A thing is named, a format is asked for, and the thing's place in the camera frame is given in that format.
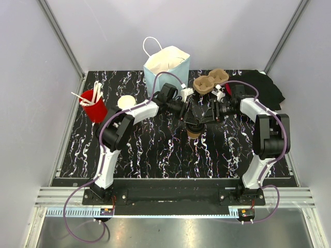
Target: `metal frame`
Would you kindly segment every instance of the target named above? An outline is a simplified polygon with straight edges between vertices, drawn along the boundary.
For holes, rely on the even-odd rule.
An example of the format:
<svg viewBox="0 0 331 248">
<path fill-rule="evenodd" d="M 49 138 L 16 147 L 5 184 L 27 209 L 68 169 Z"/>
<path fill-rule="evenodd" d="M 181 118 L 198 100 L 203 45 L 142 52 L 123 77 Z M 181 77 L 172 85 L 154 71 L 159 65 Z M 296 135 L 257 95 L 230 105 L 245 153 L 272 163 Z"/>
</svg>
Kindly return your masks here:
<svg viewBox="0 0 331 248">
<path fill-rule="evenodd" d="M 28 237 L 26 239 L 25 247 L 35 248 L 38 243 L 38 238 L 41 232 L 43 220 L 45 216 L 59 216 L 56 210 L 61 210 L 67 197 L 75 190 L 73 187 L 44 187 L 41 188 L 34 208 L 34 215 L 32 217 L 32 224 Z M 303 212 L 306 225 L 314 247 L 329 247 L 325 234 L 323 232 L 320 219 L 317 215 L 315 204 L 313 202 L 309 188 L 279 188 L 280 191 L 280 208 L 299 208 Z M 266 200 L 265 206 L 256 206 L 257 208 L 273 208 L 275 206 L 277 195 L 273 189 L 264 189 L 264 196 Z M 86 214 L 87 211 L 95 211 L 99 208 L 112 208 L 112 205 L 107 206 L 84 206 L 82 199 L 84 189 L 79 190 L 68 204 L 68 209 L 73 210 L 74 214 L 68 216 L 72 217 L 90 217 Z M 232 206 L 229 208 L 229 216 L 224 215 L 115 215 L 115 218 L 185 218 L 185 219 L 214 219 L 214 218 L 235 218 L 237 209 L 242 206 Z"/>
<path fill-rule="evenodd" d="M 44 12 L 45 16 L 47 17 L 49 23 L 51 24 L 56 36 L 58 37 L 59 42 L 61 43 L 64 51 L 68 55 L 73 67 L 75 68 L 78 76 L 80 79 L 84 77 L 85 72 L 81 68 L 79 62 L 77 61 L 75 55 L 73 54 L 68 41 L 66 40 L 65 36 L 63 35 L 63 32 L 55 18 L 54 13 L 52 12 L 49 4 L 47 3 L 47 0 L 37 0 L 37 2 L 40 5 L 41 10 Z"/>
<path fill-rule="evenodd" d="M 81 81 L 80 85 L 77 89 L 77 93 L 80 94 L 83 90 L 87 73 L 85 74 L 82 70 L 81 66 L 79 65 L 79 62 L 77 61 L 75 55 L 73 54 L 55 16 L 52 12 L 49 4 L 47 3 L 47 0 L 37 0 L 39 3 L 42 11 L 46 15 L 48 21 L 50 22 L 55 34 L 57 35 L 63 49 L 67 53 L 71 63 L 73 64 L 77 74 L 79 75 Z M 300 16 L 303 14 L 305 8 L 307 7 L 309 3 L 309 0 L 301 0 L 298 4 L 298 7 L 296 8 L 293 16 L 291 17 L 285 31 L 283 32 L 275 50 L 273 51 L 273 54 L 271 55 L 264 71 L 268 74 L 274 65 L 277 57 L 279 56 L 280 52 L 282 51 L 282 48 L 284 47 L 286 41 L 288 40 L 291 32 L 293 31 L 294 26 L 298 22 Z M 76 111 L 78 108 L 78 102 L 74 101 L 73 105 L 71 107 L 70 116 L 68 119 L 68 122 L 66 124 L 66 131 L 63 135 L 63 139 L 61 142 L 61 146 L 56 158 L 55 162 L 55 168 L 54 168 L 54 174 L 52 175 L 52 178 L 50 180 L 50 184 L 52 183 L 53 178 L 56 176 L 59 176 L 59 173 L 61 171 L 62 162 L 64 159 L 64 154 L 66 151 L 67 144 L 69 142 L 70 138 L 70 132 L 72 129 L 72 125 L 74 122 L 74 119 L 76 117 Z M 291 154 L 288 154 L 285 157 L 288 165 L 290 173 L 293 173 L 297 185 L 300 186 L 300 181 L 297 176 L 295 166 L 293 163 L 293 159 Z M 34 207 L 34 213 L 31 219 L 31 225 L 28 231 L 28 236 L 26 239 L 25 247 L 33 247 L 35 248 L 37 246 L 37 242 L 39 239 L 39 235 L 41 232 L 41 228 L 43 225 L 44 218 L 46 214 L 52 215 L 52 213 L 55 213 L 54 211 L 50 211 L 52 209 L 58 209 L 62 208 L 65 200 L 67 197 L 72 193 L 73 190 L 76 188 L 73 187 L 44 187 L 40 189 L 35 207 Z M 328 247 L 325 234 L 323 232 L 321 222 L 319 220 L 319 217 L 317 215 L 317 211 L 310 193 L 309 188 L 279 188 L 280 195 L 281 195 L 281 201 L 280 201 L 280 208 L 300 208 L 304 214 L 305 221 L 307 224 L 307 228 L 309 230 L 309 234 L 312 240 L 312 243 L 314 247 Z M 82 213 L 85 213 L 84 210 L 91 210 L 94 211 L 95 209 L 101 208 L 101 207 L 109 207 L 112 208 L 111 205 L 109 206 L 83 206 L 81 204 L 82 198 L 84 195 L 84 190 L 79 190 L 76 195 L 71 199 L 71 201 L 68 204 L 68 209 L 71 210 L 83 210 Z M 265 189 L 264 190 L 264 196 L 266 201 L 266 206 L 256 206 L 257 208 L 273 208 L 275 206 L 277 195 L 276 192 L 273 189 Z M 232 213 L 236 212 L 236 208 L 240 208 L 242 206 L 232 206 L 230 210 Z M 159 216 L 121 216 L 121 215 L 115 215 L 115 217 L 118 218 L 155 218 L 155 217 L 161 217 L 164 218 L 165 216 L 159 215 Z M 196 218 L 195 216 L 185 216 L 182 215 L 180 218 Z M 202 218 L 214 218 L 215 216 L 201 216 Z"/>
<path fill-rule="evenodd" d="M 273 54 L 271 55 L 267 65 L 264 68 L 264 72 L 266 74 L 269 74 L 271 68 L 273 67 L 276 59 L 278 58 L 278 55 L 280 54 L 281 50 L 283 49 L 285 43 L 287 42 L 291 32 L 293 31 L 293 28 L 295 27 L 296 23 L 298 22 L 299 18 L 303 14 L 305 8 L 307 7 L 310 0 L 301 0 L 298 7 L 294 11 L 290 22 L 288 23 L 284 33 L 282 34 Z"/>
<path fill-rule="evenodd" d="M 80 80 L 79 86 L 76 90 L 77 95 L 80 95 L 83 92 L 86 78 L 87 78 L 87 74 L 84 76 L 84 78 L 82 78 Z M 57 156 L 56 156 L 54 170 L 53 170 L 54 172 L 51 175 L 49 186 L 51 186 L 52 181 L 55 177 L 60 176 L 62 163 L 63 163 L 64 156 L 66 153 L 68 142 L 70 139 L 71 130 L 72 130 L 72 126 L 73 126 L 73 123 L 74 123 L 74 120 L 76 117 L 76 112 L 77 112 L 78 106 L 79 106 L 79 102 L 76 99 L 74 99 L 74 101 L 72 102 L 71 109 L 70 109 L 69 118 L 68 118 L 68 121 L 67 121 L 67 124 L 65 127 L 65 132 L 64 132 L 62 140 L 61 140 L 60 148 L 59 148 Z"/>
</svg>

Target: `white paper bag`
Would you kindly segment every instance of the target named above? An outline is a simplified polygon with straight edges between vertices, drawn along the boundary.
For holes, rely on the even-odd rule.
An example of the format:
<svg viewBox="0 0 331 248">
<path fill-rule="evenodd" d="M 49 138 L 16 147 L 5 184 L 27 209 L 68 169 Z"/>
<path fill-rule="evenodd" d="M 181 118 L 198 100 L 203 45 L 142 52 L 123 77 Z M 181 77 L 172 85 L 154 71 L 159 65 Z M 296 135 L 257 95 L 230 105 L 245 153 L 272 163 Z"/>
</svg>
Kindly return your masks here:
<svg viewBox="0 0 331 248">
<path fill-rule="evenodd" d="M 148 38 L 154 39 L 160 46 L 160 51 L 150 56 L 145 49 L 145 42 Z M 149 56 L 149 59 L 144 65 L 144 74 L 148 96 L 151 96 L 153 83 L 157 73 L 168 71 L 175 74 L 187 86 L 188 73 L 190 67 L 190 55 L 183 52 L 175 46 L 168 46 L 162 49 L 161 44 L 154 37 L 147 37 L 143 42 L 143 50 Z M 178 92 L 183 88 L 180 82 L 171 75 L 162 74 L 158 77 L 155 92 L 159 91 L 165 83 L 174 85 Z"/>
</svg>

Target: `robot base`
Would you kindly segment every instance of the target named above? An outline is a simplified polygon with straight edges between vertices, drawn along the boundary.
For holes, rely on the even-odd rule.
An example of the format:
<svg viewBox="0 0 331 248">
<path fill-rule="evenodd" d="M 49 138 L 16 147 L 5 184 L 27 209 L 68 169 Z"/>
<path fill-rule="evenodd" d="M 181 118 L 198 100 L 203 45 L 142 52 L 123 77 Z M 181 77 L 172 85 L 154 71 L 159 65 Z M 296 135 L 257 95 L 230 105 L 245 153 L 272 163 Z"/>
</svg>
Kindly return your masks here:
<svg viewBox="0 0 331 248">
<path fill-rule="evenodd" d="M 237 191 L 219 190 L 221 206 L 265 206 L 263 190 L 245 190 L 244 194 L 238 196 Z"/>
<path fill-rule="evenodd" d="M 93 184 L 90 189 L 84 190 L 83 205 L 112 205 L 112 198 L 116 200 L 116 205 L 125 205 L 127 203 L 126 189 L 113 189 L 109 187 L 104 190 Z"/>
</svg>

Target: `red cup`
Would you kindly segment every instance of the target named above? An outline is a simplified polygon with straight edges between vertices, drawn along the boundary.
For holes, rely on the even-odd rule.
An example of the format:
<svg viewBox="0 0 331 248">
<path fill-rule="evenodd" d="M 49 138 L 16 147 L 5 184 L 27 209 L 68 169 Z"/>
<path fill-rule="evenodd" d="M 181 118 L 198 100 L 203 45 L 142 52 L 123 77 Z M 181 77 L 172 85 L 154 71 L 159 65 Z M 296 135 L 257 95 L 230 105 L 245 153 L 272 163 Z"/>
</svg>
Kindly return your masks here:
<svg viewBox="0 0 331 248">
<path fill-rule="evenodd" d="M 88 91 L 85 91 L 83 94 L 81 94 L 82 98 L 85 98 L 88 101 L 92 101 L 93 97 L 93 90 L 90 89 Z M 102 97 L 99 99 L 99 101 L 92 105 L 92 106 L 82 106 L 85 110 L 87 116 L 92 122 L 95 123 L 101 123 L 103 122 L 104 118 L 107 115 L 108 110 L 106 109 L 106 106 L 104 105 L 104 102 L 102 100 Z"/>
</svg>

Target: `black fabric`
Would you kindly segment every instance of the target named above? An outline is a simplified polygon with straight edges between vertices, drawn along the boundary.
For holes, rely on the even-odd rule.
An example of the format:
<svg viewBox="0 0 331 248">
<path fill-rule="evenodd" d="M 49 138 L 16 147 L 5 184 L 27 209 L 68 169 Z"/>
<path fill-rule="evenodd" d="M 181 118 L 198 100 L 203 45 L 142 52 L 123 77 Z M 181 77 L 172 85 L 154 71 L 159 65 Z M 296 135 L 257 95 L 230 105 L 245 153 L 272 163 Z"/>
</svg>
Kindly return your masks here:
<svg viewBox="0 0 331 248">
<path fill-rule="evenodd" d="M 231 76 L 229 80 L 238 80 L 254 86 L 259 91 L 258 99 L 271 110 L 281 110 L 280 103 L 285 100 L 283 94 L 267 75 L 259 73 L 257 70 L 247 71 L 242 75 Z M 255 91 L 249 86 L 245 86 L 247 94 L 255 95 Z"/>
</svg>

